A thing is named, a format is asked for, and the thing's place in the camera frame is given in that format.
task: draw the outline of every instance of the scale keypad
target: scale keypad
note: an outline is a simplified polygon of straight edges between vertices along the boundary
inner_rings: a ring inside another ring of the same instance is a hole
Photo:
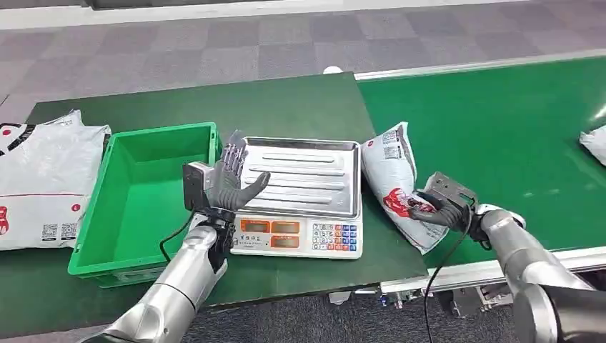
[[[357,234],[356,225],[314,224],[312,248],[355,252],[358,247]]]

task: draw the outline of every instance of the green bin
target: green bin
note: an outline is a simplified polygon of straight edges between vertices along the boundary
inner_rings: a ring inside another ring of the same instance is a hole
[[[69,260],[68,272],[102,288],[155,280],[166,260],[159,242],[187,220],[182,165],[213,164],[221,152],[215,123],[115,134]],[[166,244],[173,254],[185,232]]]

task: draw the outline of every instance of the green table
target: green table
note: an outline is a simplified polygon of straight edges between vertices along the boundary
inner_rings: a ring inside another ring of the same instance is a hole
[[[85,124],[109,124],[113,132],[214,121],[224,141],[235,129],[251,136],[356,141],[374,136],[353,74],[53,101],[37,104],[28,122],[48,121],[72,108],[82,110]],[[399,235],[366,187],[362,200],[365,235],[360,259],[230,256],[228,272],[206,304],[255,302],[424,276],[427,270],[420,254]],[[167,234],[173,229],[167,227]],[[6,301],[0,307],[4,318],[0,325],[6,329],[0,335],[109,322],[149,286],[99,289],[66,273],[69,254],[70,249],[2,253],[0,279]],[[48,297],[31,297],[40,294],[41,284]],[[70,310],[58,310],[62,307]]]

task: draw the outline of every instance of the black cable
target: black cable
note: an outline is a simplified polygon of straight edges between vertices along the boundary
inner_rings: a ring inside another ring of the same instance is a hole
[[[457,250],[459,245],[461,245],[461,242],[463,242],[463,239],[465,239],[465,236],[467,236],[467,234],[470,231],[470,227],[472,226],[472,218],[473,218],[473,211],[472,211],[472,207],[470,205],[467,205],[467,211],[470,213],[470,217],[469,217],[469,221],[467,221],[467,226],[465,227],[465,231],[461,234],[461,237],[459,237],[457,242],[452,245],[452,247],[450,248],[448,253],[446,253],[446,256],[444,257],[444,259],[437,265],[437,268],[435,269],[434,274],[432,275],[431,278],[429,278],[429,282],[427,283],[427,287],[425,288],[425,294],[423,295],[423,311],[425,313],[425,326],[427,328],[427,336],[429,337],[429,343],[434,342],[434,339],[432,336],[432,329],[431,329],[431,327],[429,327],[429,312],[427,311],[427,299],[428,299],[429,289],[431,288],[432,283],[437,276],[437,273],[439,273],[439,271],[446,264],[446,262],[448,262],[450,255],[452,255],[455,252],[455,250]]]
[[[164,258],[167,260],[167,262],[170,262],[170,257],[167,254],[166,249],[164,248],[164,243],[168,242],[169,240],[175,238],[180,233],[182,233],[183,230],[185,230],[187,228],[187,226],[189,225],[189,223],[192,221],[195,214],[196,214],[196,212],[192,210],[191,214],[187,218],[187,221],[185,223],[183,223],[183,226],[181,227],[181,229],[176,230],[175,232],[171,233],[169,236],[167,236],[166,238],[164,238],[163,240],[160,241],[160,251],[164,255]]]

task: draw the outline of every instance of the white plastic bag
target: white plastic bag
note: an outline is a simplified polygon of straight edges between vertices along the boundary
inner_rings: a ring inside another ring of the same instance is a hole
[[[401,122],[362,145],[362,168],[383,210],[421,254],[433,249],[448,233],[447,227],[410,219],[408,211],[435,212],[434,207],[414,194],[417,167]]]
[[[0,250],[72,247],[109,127],[84,126],[80,111],[0,125]]]
[[[591,131],[589,134],[581,132],[579,141],[596,159],[606,166],[606,125]]]

